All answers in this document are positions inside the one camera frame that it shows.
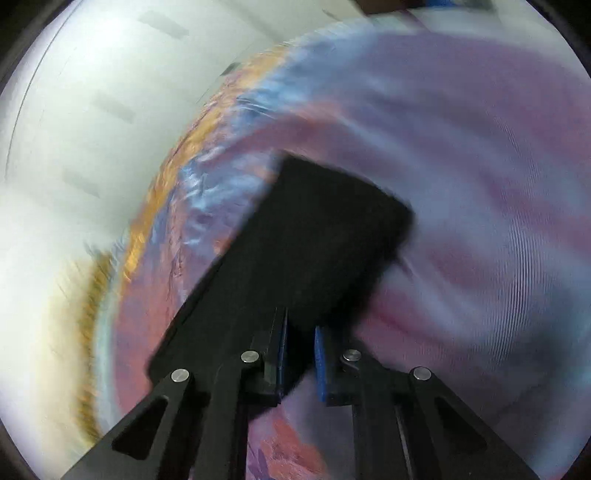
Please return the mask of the black pants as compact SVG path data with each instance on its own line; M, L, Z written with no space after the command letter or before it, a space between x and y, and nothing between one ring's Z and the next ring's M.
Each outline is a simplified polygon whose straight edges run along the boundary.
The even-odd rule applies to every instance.
M413 220L409 206L372 183L284 158L273 186L174 316L148 378L186 368L211 386L221 362L284 308L280 395L287 394L314 364L315 328L352 330Z

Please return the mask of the colourful floral bedspread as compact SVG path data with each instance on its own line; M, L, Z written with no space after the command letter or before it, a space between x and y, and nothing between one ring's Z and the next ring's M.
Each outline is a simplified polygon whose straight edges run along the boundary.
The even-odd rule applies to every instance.
M586 479L590 78L489 34L298 42L130 240L71 479Z

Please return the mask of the white wardrobe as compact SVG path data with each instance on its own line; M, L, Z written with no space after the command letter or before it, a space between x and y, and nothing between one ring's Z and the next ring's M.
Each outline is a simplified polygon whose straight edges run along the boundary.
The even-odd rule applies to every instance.
M250 55L359 17L351 1L74 1L1 96L1 253L119 234Z

